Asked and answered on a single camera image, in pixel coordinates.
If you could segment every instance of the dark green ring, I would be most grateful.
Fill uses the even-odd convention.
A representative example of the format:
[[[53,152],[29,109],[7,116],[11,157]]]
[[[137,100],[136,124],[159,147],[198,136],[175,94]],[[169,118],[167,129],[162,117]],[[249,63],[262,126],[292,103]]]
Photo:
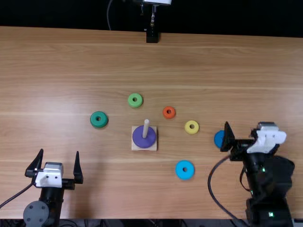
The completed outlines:
[[[107,125],[108,117],[101,111],[96,111],[90,116],[90,123],[96,128],[103,128]]]

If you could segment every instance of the wood grain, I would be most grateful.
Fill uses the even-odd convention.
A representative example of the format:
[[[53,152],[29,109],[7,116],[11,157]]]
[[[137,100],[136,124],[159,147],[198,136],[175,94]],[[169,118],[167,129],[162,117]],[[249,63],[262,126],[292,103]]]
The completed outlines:
[[[66,191],[62,218],[228,218],[212,201],[207,177],[224,155],[214,134],[229,121],[247,138],[259,121],[287,132],[279,154],[296,169],[287,199],[303,217],[303,39],[0,27],[0,201],[23,189],[40,148],[44,161],[64,163],[72,177],[76,151],[84,184]],[[128,106],[140,93],[144,104]],[[171,105],[177,115],[162,116]],[[109,116],[91,126],[94,111]],[[158,127],[157,152],[131,151],[131,126],[149,118]],[[195,120],[199,133],[184,124]],[[180,181],[176,163],[196,168]],[[213,178],[219,201],[239,218],[250,196],[239,183],[241,163],[224,163]],[[6,205],[0,218],[22,218],[38,200],[31,188]]]

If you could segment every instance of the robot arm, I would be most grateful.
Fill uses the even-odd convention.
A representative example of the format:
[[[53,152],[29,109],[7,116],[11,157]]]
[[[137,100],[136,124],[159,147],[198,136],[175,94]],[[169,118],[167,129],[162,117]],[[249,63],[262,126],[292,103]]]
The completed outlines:
[[[75,190],[76,183],[83,183],[79,152],[74,165],[74,179],[64,179],[63,164],[46,162],[41,168],[43,149],[26,169],[25,176],[32,178],[36,188],[41,188],[38,201],[31,202],[23,212],[27,227],[57,227],[59,225],[64,190]]]
[[[225,123],[222,152],[231,150],[231,161],[242,161],[252,198],[246,201],[251,227],[292,227],[285,195],[292,187],[294,163],[274,156],[286,133],[273,122],[260,122],[252,140],[237,140]]]

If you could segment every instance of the cable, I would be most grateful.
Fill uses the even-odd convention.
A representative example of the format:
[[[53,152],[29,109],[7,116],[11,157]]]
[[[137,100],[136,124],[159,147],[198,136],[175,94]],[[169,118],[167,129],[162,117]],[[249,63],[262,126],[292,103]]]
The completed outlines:
[[[113,0],[109,0],[109,3],[107,5],[107,10],[106,10],[106,19],[107,19],[107,25],[108,25],[108,29],[111,31],[112,28],[110,27],[110,24],[109,24],[109,8],[110,8],[110,5],[112,4]]]
[[[208,191],[209,191],[209,194],[210,196],[213,198],[214,202],[225,212],[227,213],[229,216],[232,217],[232,219],[235,219],[239,222],[241,222],[244,226],[246,227],[249,227],[249,225],[247,225],[245,223],[245,221],[241,220],[241,219],[238,219],[236,216],[234,216],[232,213],[230,213],[224,206],[222,206],[219,201],[216,199],[216,197],[214,196],[214,193],[213,193],[213,190],[212,190],[212,187],[211,187],[211,180],[212,180],[212,176],[216,170],[216,168],[218,168],[219,165],[221,165],[224,161],[226,161],[228,158],[230,157],[230,155],[222,158],[213,168],[212,170],[210,171],[209,173],[209,176],[208,176],[208,180],[207,180],[207,187],[208,187]]]
[[[26,188],[24,188],[23,190],[19,191],[16,195],[13,195],[12,197],[10,197],[8,200],[6,200],[5,202],[3,202],[1,205],[0,205],[0,209],[2,207],[4,207],[6,204],[8,204],[10,201],[12,201],[13,199],[17,198],[19,195],[21,195],[22,193],[24,193],[27,189],[29,189],[31,186],[33,186],[33,182],[30,183]]]
[[[236,224],[231,219],[229,219],[229,221],[231,222],[232,226],[237,227]]]
[[[185,225],[185,227],[187,227],[187,224],[184,219],[181,219],[181,223],[183,223]]]
[[[242,178],[243,178],[244,170],[245,170],[245,167],[243,166],[242,171],[241,171],[241,173],[240,173],[240,183],[241,183],[242,187],[243,187],[246,191],[250,192],[250,190],[247,189],[247,188],[243,185],[243,183],[242,183]]]
[[[73,223],[76,227],[78,227],[77,223],[72,221],[72,220],[69,220],[69,219],[62,219],[62,221],[69,221],[71,223]]]

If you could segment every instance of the light blue ring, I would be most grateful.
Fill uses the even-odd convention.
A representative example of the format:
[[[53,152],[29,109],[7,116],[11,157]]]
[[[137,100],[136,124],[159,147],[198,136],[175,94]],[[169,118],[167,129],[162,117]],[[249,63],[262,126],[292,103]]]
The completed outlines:
[[[186,160],[179,161],[176,164],[176,175],[181,179],[181,180],[189,180],[190,178],[193,177],[195,173],[195,168],[194,165]]]

